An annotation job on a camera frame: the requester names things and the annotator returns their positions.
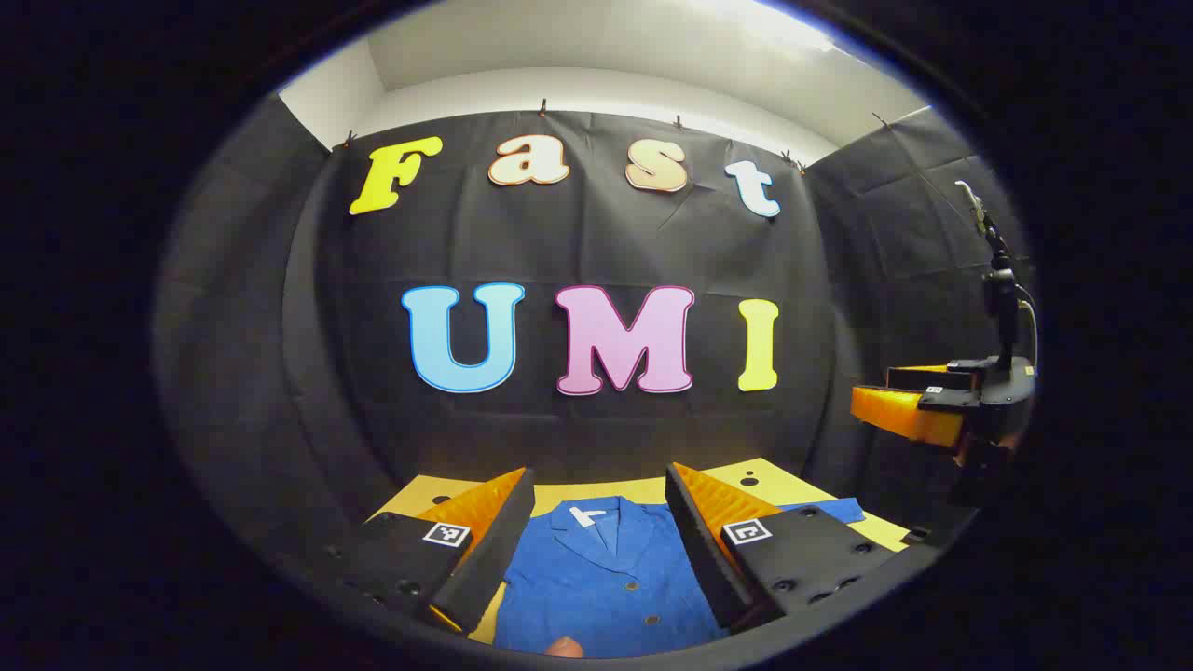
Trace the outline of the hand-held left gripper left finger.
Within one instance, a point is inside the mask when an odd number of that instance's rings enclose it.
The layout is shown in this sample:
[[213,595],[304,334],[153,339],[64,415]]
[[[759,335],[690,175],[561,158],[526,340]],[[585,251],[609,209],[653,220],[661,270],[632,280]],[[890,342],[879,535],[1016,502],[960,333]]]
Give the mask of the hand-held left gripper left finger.
[[468,636],[503,581],[534,507],[519,468],[420,515],[378,513],[324,548],[322,575],[384,614]]

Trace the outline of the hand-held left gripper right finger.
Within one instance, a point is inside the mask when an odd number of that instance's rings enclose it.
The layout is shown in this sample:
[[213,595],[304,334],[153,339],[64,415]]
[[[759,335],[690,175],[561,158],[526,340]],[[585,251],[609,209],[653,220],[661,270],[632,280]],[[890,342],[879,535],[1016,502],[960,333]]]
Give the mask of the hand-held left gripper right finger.
[[665,473],[665,499],[707,607],[728,630],[810,612],[895,555],[824,504],[783,509],[676,462]]

